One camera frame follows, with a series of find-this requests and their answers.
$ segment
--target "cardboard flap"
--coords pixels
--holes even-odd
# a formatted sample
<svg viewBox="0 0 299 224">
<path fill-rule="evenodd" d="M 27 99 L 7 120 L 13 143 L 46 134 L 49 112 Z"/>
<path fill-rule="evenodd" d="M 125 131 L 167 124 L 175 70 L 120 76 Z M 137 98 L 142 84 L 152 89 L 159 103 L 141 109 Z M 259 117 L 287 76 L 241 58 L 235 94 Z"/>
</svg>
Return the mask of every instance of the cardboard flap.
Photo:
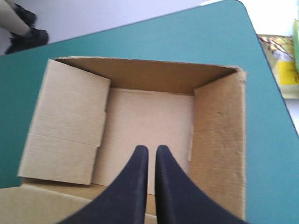
<svg viewBox="0 0 299 224">
<path fill-rule="evenodd" d="M 190 177 L 209 197 L 245 218 L 245 73 L 195 91 Z"/>
<path fill-rule="evenodd" d="M 110 80 L 49 60 L 19 176 L 90 184 Z"/>
</svg>

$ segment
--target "person's leg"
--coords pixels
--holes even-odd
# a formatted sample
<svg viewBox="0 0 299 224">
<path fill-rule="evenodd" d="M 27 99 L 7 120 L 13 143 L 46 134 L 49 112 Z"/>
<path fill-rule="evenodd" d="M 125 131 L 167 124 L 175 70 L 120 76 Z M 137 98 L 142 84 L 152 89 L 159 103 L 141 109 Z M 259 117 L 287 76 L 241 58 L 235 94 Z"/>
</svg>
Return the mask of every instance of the person's leg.
<svg viewBox="0 0 299 224">
<path fill-rule="evenodd" d="M 25 36 L 30 32 L 30 27 L 19 18 L 4 0 L 0 0 L 0 27 L 20 36 Z"/>
<path fill-rule="evenodd" d="M 16 9 L 16 5 L 15 5 L 15 3 L 14 3 L 12 0 L 5 0 L 5 1 L 9 4 L 9 6 L 10 6 L 13 10 Z"/>
</svg>

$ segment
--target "corrugated cardboard edge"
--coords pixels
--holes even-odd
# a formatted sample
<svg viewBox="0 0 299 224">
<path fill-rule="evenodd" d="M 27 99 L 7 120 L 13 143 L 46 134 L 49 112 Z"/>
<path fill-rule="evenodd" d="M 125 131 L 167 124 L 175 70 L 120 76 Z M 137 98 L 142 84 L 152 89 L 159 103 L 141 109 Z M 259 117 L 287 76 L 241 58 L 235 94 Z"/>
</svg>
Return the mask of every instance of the corrugated cardboard edge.
<svg viewBox="0 0 299 224">
<path fill-rule="evenodd" d="M 134 59 L 134 58 L 121 58 L 121 57 L 103 57 L 103 56 L 65 56 L 65 57 L 55 57 L 52 60 L 60 61 L 60 60 L 68 60 L 68 59 L 111 59 L 111 60 L 127 60 L 127 61 L 143 61 L 143 62 L 154 62 L 154 63 L 169 63 L 169 64 L 199 64 L 199 63 L 190 63 L 190 62 L 175 62 L 175 61 L 159 61 L 159 60 L 145 60 L 145 59 Z M 202 65 L 210 65 L 214 67 L 222 67 L 228 69 L 235 69 L 237 72 L 243 71 L 237 65 L 217 65 L 217 64 L 208 64 L 208 63 L 200 63 Z"/>
<path fill-rule="evenodd" d="M 239 218 L 245 220 L 246 217 L 246 100 L 245 100 L 245 84 L 246 84 L 246 75 L 247 73 L 244 72 L 242 69 L 240 69 L 237 66 L 230 66 L 230 68 L 235 68 L 236 72 L 231 75 L 237 75 L 239 77 L 238 82 L 241 85 L 242 89 L 242 102 L 241 102 L 241 110 L 242 110 L 242 133 L 243 133 L 243 141 L 242 141 L 242 204 L 240 204 L 240 210 L 239 212 L 233 212 L 236 216 Z M 224 79 L 226 77 L 220 78 L 216 80 L 215 82 Z"/>
</svg>

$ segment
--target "cardboard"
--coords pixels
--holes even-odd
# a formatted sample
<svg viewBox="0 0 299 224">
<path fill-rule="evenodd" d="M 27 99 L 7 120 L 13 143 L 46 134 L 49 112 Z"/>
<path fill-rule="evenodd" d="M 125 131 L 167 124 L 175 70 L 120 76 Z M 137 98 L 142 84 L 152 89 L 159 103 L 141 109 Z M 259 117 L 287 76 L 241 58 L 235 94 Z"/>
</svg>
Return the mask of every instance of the cardboard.
<svg viewBox="0 0 299 224">
<path fill-rule="evenodd" d="M 210 198 L 245 218 L 245 75 L 195 91 L 190 177 Z"/>
<path fill-rule="evenodd" d="M 102 146 L 93 183 L 108 186 L 126 165 L 137 145 L 149 149 L 148 193 L 155 194 L 155 159 L 159 145 L 168 145 L 188 173 L 194 96 L 111 89 Z"/>
<path fill-rule="evenodd" d="M 49 60 L 19 176 L 90 184 L 110 80 Z"/>
<path fill-rule="evenodd" d="M 86 206 L 106 187 L 80 186 L 61 182 L 31 182 L 20 187 L 0 189 L 0 223 L 54 224 Z M 156 224 L 153 215 L 145 224 Z"/>
</svg>

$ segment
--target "open cardboard box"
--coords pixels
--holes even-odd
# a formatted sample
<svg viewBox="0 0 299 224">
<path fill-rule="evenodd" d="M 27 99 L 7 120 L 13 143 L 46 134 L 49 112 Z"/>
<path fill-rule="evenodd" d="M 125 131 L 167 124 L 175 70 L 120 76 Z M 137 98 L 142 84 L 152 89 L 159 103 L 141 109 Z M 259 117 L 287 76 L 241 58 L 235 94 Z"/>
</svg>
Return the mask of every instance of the open cardboard box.
<svg viewBox="0 0 299 224">
<path fill-rule="evenodd" d="M 97 76 L 105 79 L 97 83 Z M 57 96 L 44 104 L 43 100 L 45 92 L 59 95 L 61 90 L 68 95 L 59 98 L 60 106 L 67 105 L 61 114 L 69 113 L 58 118 L 49 109 L 57 111 Z M 82 118 L 84 122 L 62 130 L 51 124 L 51 133 L 39 136 L 56 133 L 55 139 L 69 138 L 64 133 L 71 130 L 73 139 L 67 140 L 79 146 L 53 153 L 49 151 L 53 147 L 41 141 L 35 151 L 26 148 L 32 134 L 47 129 L 52 120 L 70 122 L 73 114 L 73 121 Z M 158 145 L 169 146 L 183 170 L 209 197 L 245 218 L 245 73 L 240 68 L 67 57 L 49 60 L 19 170 L 20 176 L 33 179 L 24 178 L 20 187 L 0 190 L 0 222 L 55 223 L 66 218 L 100 194 L 140 144 L 149 148 L 145 223 L 156 223 L 153 181 Z"/>
</svg>

